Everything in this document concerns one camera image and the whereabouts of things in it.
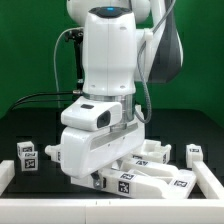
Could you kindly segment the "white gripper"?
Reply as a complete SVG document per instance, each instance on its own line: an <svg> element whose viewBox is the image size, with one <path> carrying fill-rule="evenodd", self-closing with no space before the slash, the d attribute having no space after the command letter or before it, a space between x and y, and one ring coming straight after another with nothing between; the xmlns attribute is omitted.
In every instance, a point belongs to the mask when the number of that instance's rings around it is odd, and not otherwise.
<svg viewBox="0 0 224 224"><path fill-rule="evenodd" d="M92 173L93 187L101 190L103 183L95 171L113 161L112 168L122 170L123 161L119 158L140 147L145 138L144 125L137 118L124 130L112 126L97 131L66 126L61 136L62 171L77 179Z"/></svg>

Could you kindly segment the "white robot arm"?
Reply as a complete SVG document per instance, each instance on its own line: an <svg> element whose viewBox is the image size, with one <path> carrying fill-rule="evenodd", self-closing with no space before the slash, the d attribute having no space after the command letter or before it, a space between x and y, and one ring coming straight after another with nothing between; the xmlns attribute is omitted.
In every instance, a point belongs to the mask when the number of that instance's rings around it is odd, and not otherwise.
<svg viewBox="0 0 224 224"><path fill-rule="evenodd" d="M62 171L101 189L103 169L140 147L147 120L135 83L172 80L183 62L175 0L67 0L83 27L82 95L61 114Z"/></svg>

